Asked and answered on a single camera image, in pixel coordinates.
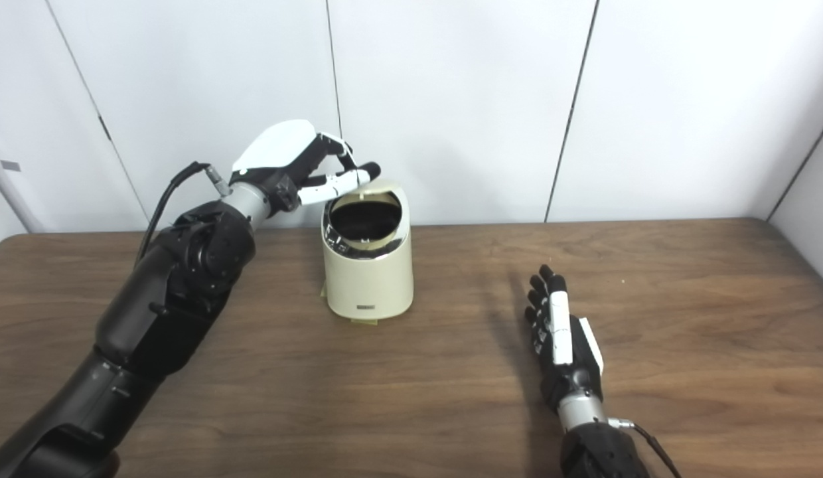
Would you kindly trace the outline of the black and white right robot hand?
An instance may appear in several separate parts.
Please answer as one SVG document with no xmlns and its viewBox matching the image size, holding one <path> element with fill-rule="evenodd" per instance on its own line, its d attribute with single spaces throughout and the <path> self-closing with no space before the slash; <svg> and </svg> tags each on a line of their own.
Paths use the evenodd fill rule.
<svg viewBox="0 0 823 478">
<path fill-rule="evenodd" d="M 566 280 L 542 264 L 530 287 L 524 318 L 542 371 L 545 405 L 557 412 L 572 394 L 602 399 L 605 361 L 588 318 L 571 312 Z"/>
</svg>

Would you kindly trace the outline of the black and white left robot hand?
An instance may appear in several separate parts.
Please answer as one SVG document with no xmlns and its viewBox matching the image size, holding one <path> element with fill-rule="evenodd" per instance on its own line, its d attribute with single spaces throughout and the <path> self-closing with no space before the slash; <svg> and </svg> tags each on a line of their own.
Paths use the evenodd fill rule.
<svg viewBox="0 0 823 478">
<path fill-rule="evenodd" d="M 374 161 L 357 164 L 345 140 L 315 130 L 305 119 L 279 122 L 251 142 L 232 166 L 230 184 L 259 191 L 268 215 L 330 202 L 375 181 Z"/>
</svg>

